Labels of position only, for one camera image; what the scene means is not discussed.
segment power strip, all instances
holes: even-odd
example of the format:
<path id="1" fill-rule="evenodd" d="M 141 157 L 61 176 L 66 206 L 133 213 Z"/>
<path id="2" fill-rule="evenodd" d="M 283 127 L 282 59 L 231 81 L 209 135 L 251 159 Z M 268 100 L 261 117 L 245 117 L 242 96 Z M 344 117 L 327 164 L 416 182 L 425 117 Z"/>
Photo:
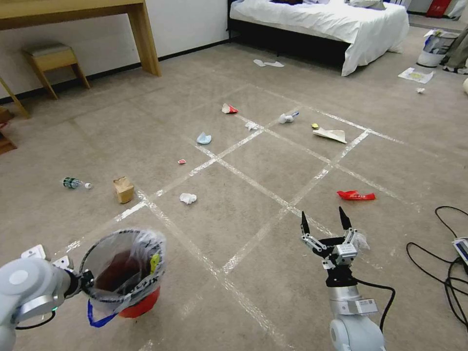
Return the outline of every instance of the power strip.
<path id="1" fill-rule="evenodd" d="M 468 272 L 468 237 L 456 238 L 452 241 L 453 247 L 465 262 L 465 270 Z"/>

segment electrical cable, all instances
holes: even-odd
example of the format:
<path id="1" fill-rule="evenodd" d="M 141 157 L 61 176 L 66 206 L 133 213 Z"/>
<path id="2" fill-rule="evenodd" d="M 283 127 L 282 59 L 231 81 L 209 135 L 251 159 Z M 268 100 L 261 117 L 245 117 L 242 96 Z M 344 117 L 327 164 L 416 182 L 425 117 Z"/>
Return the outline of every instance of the electrical cable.
<path id="1" fill-rule="evenodd" d="M 444 224 L 448 228 L 448 230 L 450 230 L 450 232 L 453 234 L 453 236 L 455 238 L 458 238 L 455 231 L 446 222 L 444 222 L 443 219 L 439 216 L 438 211 L 440 209 L 442 209 L 442 208 L 450 208 L 450 209 L 457 210 L 457 211 L 465 214 L 467 217 L 468 217 L 468 213 L 466 213 L 463 210 L 460 210 L 459 208 L 452 207 L 452 206 L 439 206 L 434 210 L 435 215 L 442 222 L 442 224 Z M 410 254 L 410 246 L 411 245 L 416 246 L 417 248 L 421 249 L 422 251 L 426 252 L 427 254 L 431 255 L 432 257 L 437 258 L 438 260 L 440 260 L 442 262 L 449 263 L 446 279 L 445 280 L 439 279 L 438 277 L 434 276 L 433 274 L 429 273 L 424 268 L 422 268 L 418 263 L 416 263 L 416 261 L 413 259 L 413 257 Z M 406 253 L 408 254 L 409 259 L 415 264 L 416 267 L 418 267 L 421 271 L 423 271 L 425 274 L 430 276 L 432 279 L 437 280 L 439 283 L 442 283 L 444 285 L 445 294 L 447 296 L 448 304 L 450 306 L 450 309 L 451 309 L 452 313 L 466 327 L 467 332 L 468 332 L 468 319 L 467 319 L 467 316 L 465 315 L 465 311 L 463 310 L 463 308 L 462 308 L 462 306 L 460 304 L 460 301 L 458 300 L 458 296 L 455 293 L 455 292 L 459 292 L 459 293 L 462 293 L 465 296 L 468 296 L 468 292 L 460 290 L 459 288 L 456 288 L 456 287 L 454 287 L 452 285 L 452 281 L 458 281 L 458 282 L 461 282 L 461 283 L 468 284 L 467 280 L 463 280 L 463 279 L 452 276 L 452 269 L 456 264 L 461 264 L 463 266 L 463 268 L 465 269 L 465 272 L 467 274 L 468 274 L 468 265 L 465 264 L 465 262 L 463 261 L 463 259 L 461 257 L 457 257 L 453 261 L 450 261 L 450 260 L 441 258 L 440 256 L 430 252 L 429 250 L 426 250 L 425 248 L 423 248 L 422 246 L 420 246 L 420 245 L 418 245 L 418 244 L 416 244 L 414 242 L 409 242 L 408 244 L 406 244 Z M 458 311 L 460 312 L 460 314 L 457 313 L 457 310 L 455 309 L 455 306 L 454 306 L 454 302 L 455 302 L 456 307 L 458 308 Z"/>
<path id="2" fill-rule="evenodd" d="M 382 313 L 382 317 L 380 318 L 380 331 L 381 332 L 384 332 L 384 322 L 385 322 L 385 317 L 387 317 L 387 313 L 390 309 L 390 306 L 393 302 L 393 300 L 395 299 L 395 295 L 396 295 L 396 291 L 394 288 L 392 287 L 388 287 L 388 286 L 385 286 L 385 285 L 379 285 L 379 284 L 374 284 L 374 283 L 368 283 L 368 282 L 365 282 L 363 280 L 360 280 L 360 279 L 357 279 L 355 278 L 356 281 L 358 283 L 361 283 L 363 285 L 367 285 L 367 286 L 370 286 L 370 287 L 373 287 L 373 288 L 379 288 L 379 289 L 385 289 L 385 290 L 390 290 L 391 291 L 391 296 L 390 296 L 390 299 L 389 301 L 387 302 L 387 305 L 385 306 L 385 309 L 384 309 L 384 312 Z"/>
<path id="3" fill-rule="evenodd" d="M 37 323 L 37 324 L 32 325 L 32 326 L 27 326 L 27 327 L 16 327 L 15 329 L 16 330 L 28 330 L 28 329 L 34 329 L 34 328 L 37 328 L 37 327 L 41 327 L 44 324 L 49 323 L 52 319 L 54 319 L 54 317 L 55 317 L 55 311 L 52 311 L 52 315 L 49 317 L 49 319 L 46 319 L 43 322 Z"/>
<path id="4" fill-rule="evenodd" d="M 439 210 L 442 209 L 442 208 L 451 208 L 451 209 L 453 209 L 453 210 L 457 210 L 458 212 L 463 213 L 463 214 L 466 215 L 467 217 L 468 217 L 468 213 L 466 213 L 466 212 L 463 211 L 463 210 L 460 210 L 459 208 L 453 207 L 453 206 L 439 206 L 439 207 L 437 207 L 437 208 L 434 210 L 435 215 L 436 215 L 437 218 L 442 222 L 442 224 L 445 225 L 445 226 L 448 228 L 448 230 L 450 230 L 450 231 L 452 232 L 452 234 L 453 234 L 454 237 L 457 237 L 457 234 L 455 234 L 455 232 L 453 231 L 453 229 L 452 229 L 451 227 L 449 227 L 449 226 L 447 225 L 447 223 L 444 222 L 444 221 L 442 220 L 442 218 L 439 216 L 439 213 L 438 213 L 438 212 L 439 212 Z"/>

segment plastic bottle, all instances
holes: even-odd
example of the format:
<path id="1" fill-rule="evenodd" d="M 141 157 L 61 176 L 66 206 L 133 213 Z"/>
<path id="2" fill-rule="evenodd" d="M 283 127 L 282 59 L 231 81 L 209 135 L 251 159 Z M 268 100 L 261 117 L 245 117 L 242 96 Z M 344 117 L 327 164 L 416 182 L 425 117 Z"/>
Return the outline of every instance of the plastic bottle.
<path id="1" fill-rule="evenodd" d="M 84 183 L 79 179 L 66 177 L 63 179 L 62 184 L 65 188 L 76 189 L 78 187 L 85 187 L 86 189 L 91 189 L 93 185 L 91 183 Z"/>

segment wastebasket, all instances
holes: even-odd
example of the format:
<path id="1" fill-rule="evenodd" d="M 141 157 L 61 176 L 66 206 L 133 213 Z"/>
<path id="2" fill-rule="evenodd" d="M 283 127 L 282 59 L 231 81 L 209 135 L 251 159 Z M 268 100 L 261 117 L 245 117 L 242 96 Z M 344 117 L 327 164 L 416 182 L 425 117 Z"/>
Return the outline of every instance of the wastebasket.
<path id="1" fill-rule="evenodd" d="M 432 29 L 424 35 L 426 42 L 418 57 L 417 64 L 423 67 L 437 67 L 457 39 L 458 34 L 442 29 Z"/>
<path id="2" fill-rule="evenodd" d="M 100 328 L 116 315 L 135 318 L 153 308 L 165 271 L 166 238 L 150 230 L 115 231 L 94 244 L 79 271 L 94 281 L 83 287 L 88 295 L 88 320 Z M 94 309 L 104 314 L 94 319 Z"/>

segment baseboard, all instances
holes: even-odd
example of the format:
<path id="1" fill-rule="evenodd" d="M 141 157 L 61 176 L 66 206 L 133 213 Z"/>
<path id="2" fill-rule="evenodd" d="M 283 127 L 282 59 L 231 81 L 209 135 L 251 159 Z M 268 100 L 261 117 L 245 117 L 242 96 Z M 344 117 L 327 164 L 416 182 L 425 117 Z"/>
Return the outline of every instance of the baseboard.
<path id="1" fill-rule="evenodd" d="M 407 11 L 410 15 L 420 15 L 426 17 L 426 12 Z M 442 18 L 450 19 L 449 16 L 443 15 Z"/>
<path id="2" fill-rule="evenodd" d="M 175 53 L 175 54 L 161 56 L 161 57 L 158 58 L 158 60 L 159 61 L 164 61 L 164 60 L 167 60 L 167 59 L 172 59 L 174 57 L 178 57 L 178 56 L 182 56 L 182 55 L 186 55 L 186 54 L 191 54 L 191 53 L 194 53 L 196 51 L 209 49 L 211 47 L 221 45 L 221 44 L 225 44 L 227 42 L 229 42 L 229 39 L 217 41 L 217 42 L 214 42 L 214 43 L 211 43 L 211 44 L 199 46 L 199 47 L 189 49 L 189 50 L 180 51 L 180 52 Z M 94 80 L 94 79 L 110 76 L 110 75 L 113 75 L 113 74 L 116 74 L 116 73 L 119 73 L 119 72 L 129 71 L 129 70 L 132 70 L 132 69 L 135 69 L 135 68 L 138 68 L 138 67 L 141 67 L 140 62 L 133 63 L 133 64 L 130 64 L 130 65 L 127 65 L 127 66 L 119 67 L 119 68 L 114 68 L 114 69 L 104 71 L 104 72 L 95 73 L 93 75 L 86 76 L 86 78 L 88 80 Z M 71 88 L 73 86 L 77 86 L 77 85 L 80 85 L 80 84 L 81 84 L 81 82 L 78 79 L 72 79 L 72 80 L 67 80 L 65 82 L 53 84 L 52 87 L 54 88 L 54 90 L 56 92 L 59 93 L 60 91 L 69 89 L 69 88 Z M 26 91 L 26 92 L 23 92 L 23 93 L 16 94 L 16 97 L 21 100 L 21 99 L 25 99 L 25 98 L 32 98 L 32 97 L 35 97 L 35 96 L 39 96 L 39 95 L 42 95 L 42 94 L 45 94 L 45 93 L 46 93 L 46 91 L 44 90 L 44 88 L 37 88 L 37 89 L 33 89 L 33 90 L 29 90 L 29 91 Z M 0 98 L 0 105 L 10 103 L 10 102 L 13 102 L 11 97 L 2 97 L 2 98 Z"/>

